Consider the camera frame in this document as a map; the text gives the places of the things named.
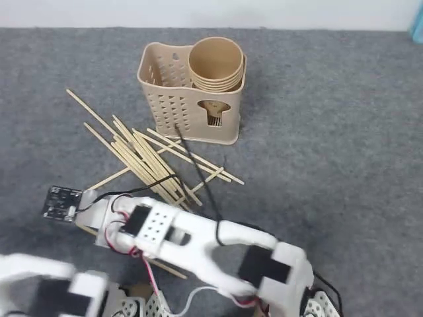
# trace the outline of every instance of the robotic arm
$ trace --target robotic arm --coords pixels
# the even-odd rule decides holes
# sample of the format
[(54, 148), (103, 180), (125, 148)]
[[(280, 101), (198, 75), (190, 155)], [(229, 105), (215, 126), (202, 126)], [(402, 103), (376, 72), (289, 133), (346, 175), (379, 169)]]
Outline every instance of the robotic arm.
[[(114, 210), (128, 214), (125, 225), (117, 222), (122, 218), (112, 210), (112, 204)], [(325, 317), (307, 315), (307, 307), (314, 309), (319, 304), (310, 299), (314, 275), (301, 248), (280, 242), (266, 232), (221, 221), (217, 234), (224, 245), (249, 246), (238, 277), (234, 277), (222, 272), (212, 260), (213, 249), (219, 246), (216, 221), (149, 197), (112, 196), (108, 203), (100, 205), (101, 208), (93, 211), (93, 215), (104, 215), (96, 240), (99, 246), (108, 247), (106, 234), (119, 250), (136, 247), (147, 258), (157, 258), (192, 272), (223, 296), (257, 296), (270, 305), (270, 313), (275, 317)], [(324, 301), (332, 306), (326, 295)], [(316, 310), (323, 313), (325, 304), (322, 305)]]
[[(89, 205), (95, 195), (85, 192), (82, 204)], [(271, 317), (340, 316), (326, 293), (314, 288), (305, 252), (266, 232), (231, 221), (218, 224), (149, 197), (122, 195), (98, 201), (77, 214), (76, 222), (98, 229), (99, 246), (113, 245), (125, 253), (138, 249), (146, 258), (192, 272), (225, 297), (258, 297), (269, 304)], [(219, 247), (217, 240), (223, 245), (249, 246), (236, 277), (224, 273), (212, 260), (213, 249)], [(29, 316), (117, 316), (113, 312), (119, 300), (129, 303), (128, 312), (135, 307), (131, 304), (135, 301), (125, 299), (118, 285), (101, 272), (77, 273), (71, 264), (24, 254), (0, 255), (0, 268), (2, 317), (19, 311), (9, 294), (11, 283), (35, 275), (42, 282)]]

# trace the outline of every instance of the beige paper cup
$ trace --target beige paper cup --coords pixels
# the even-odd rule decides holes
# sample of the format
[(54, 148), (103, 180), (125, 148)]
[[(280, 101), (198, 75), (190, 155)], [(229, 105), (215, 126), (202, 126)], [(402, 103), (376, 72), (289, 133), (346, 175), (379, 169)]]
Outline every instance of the beige paper cup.
[(243, 72), (243, 51), (228, 38), (204, 38), (188, 56), (192, 82), (203, 85), (233, 84)]
[(222, 83), (222, 84), (205, 84), (202, 82), (198, 82), (196, 81), (194, 84), (202, 89), (202, 90), (208, 90), (208, 91), (227, 91), (235, 86), (237, 86), (237, 84), (242, 80), (243, 78), (243, 73), (240, 73), (239, 76), (231, 79), (231, 81), (229, 81), (228, 83)]

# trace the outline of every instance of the utensil holder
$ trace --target utensil holder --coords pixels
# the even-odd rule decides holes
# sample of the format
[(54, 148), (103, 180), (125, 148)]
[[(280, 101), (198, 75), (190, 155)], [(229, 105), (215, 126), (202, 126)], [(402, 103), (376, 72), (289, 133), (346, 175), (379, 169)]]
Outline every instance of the utensil holder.
[[(190, 80), (191, 48), (150, 43), (144, 49), (137, 78), (153, 113), (156, 131), (175, 138), (177, 125), (188, 140), (234, 144), (239, 135), (239, 106), (247, 58), (244, 56), (243, 77), (233, 91), (207, 92), (194, 88)], [(207, 109), (214, 104), (221, 112)]]

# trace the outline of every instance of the gray carpet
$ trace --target gray carpet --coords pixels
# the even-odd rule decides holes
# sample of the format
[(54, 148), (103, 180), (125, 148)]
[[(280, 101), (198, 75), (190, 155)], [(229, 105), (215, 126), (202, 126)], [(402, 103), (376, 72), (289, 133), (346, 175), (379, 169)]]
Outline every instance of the gray carpet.
[[(216, 34), (249, 58), (239, 140), (191, 142), (246, 182), (212, 182), (224, 215), (304, 248), (342, 293), (346, 316), (423, 316), (423, 46), (405, 33), (0, 29), (0, 253), (145, 280), (137, 260), (40, 216), (50, 185), (85, 189), (122, 168), (65, 88), (104, 118), (153, 127), (135, 77), (143, 47)], [(189, 164), (166, 159), (196, 184)], [(127, 174), (101, 190), (137, 185)], [(235, 258), (224, 256), (229, 266)], [(200, 284), (155, 271), (175, 312)], [(248, 315), (204, 292), (187, 316)]]

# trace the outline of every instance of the circuit board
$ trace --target circuit board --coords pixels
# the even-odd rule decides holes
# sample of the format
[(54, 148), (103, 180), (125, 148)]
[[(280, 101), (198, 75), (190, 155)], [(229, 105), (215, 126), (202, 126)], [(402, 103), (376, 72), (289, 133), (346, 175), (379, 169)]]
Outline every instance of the circuit board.
[(75, 219), (82, 193), (81, 190), (52, 186), (42, 209), (43, 217), (71, 223)]

